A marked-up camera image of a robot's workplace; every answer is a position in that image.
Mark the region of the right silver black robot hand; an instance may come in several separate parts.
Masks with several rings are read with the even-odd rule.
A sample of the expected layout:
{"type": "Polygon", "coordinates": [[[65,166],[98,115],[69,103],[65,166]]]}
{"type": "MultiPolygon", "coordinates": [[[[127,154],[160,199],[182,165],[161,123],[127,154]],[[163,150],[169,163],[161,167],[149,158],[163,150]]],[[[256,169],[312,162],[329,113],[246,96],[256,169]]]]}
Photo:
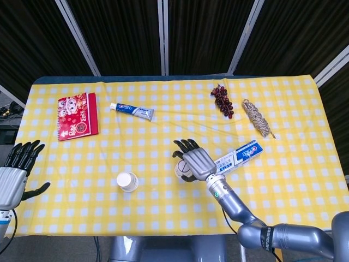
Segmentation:
{"type": "Polygon", "coordinates": [[[209,154],[201,148],[193,139],[181,139],[173,141],[179,148],[173,152],[173,158],[178,157],[184,172],[178,166],[175,167],[175,174],[185,182],[196,180],[205,181],[210,175],[216,173],[216,164],[209,154]]]}

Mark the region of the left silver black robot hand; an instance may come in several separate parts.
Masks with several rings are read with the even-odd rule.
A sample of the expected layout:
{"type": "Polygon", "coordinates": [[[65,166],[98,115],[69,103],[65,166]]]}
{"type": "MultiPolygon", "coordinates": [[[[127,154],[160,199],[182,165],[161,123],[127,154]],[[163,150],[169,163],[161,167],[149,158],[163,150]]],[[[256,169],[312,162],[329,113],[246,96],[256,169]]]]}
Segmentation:
{"type": "Polygon", "coordinates": [[[1,166],[1,210],[16,208],[20,202],[44,193],[49,182],[35,190],[26,191],[26,184],[35,161],[45,145],[36,140],[15,145],[1,166]]]}

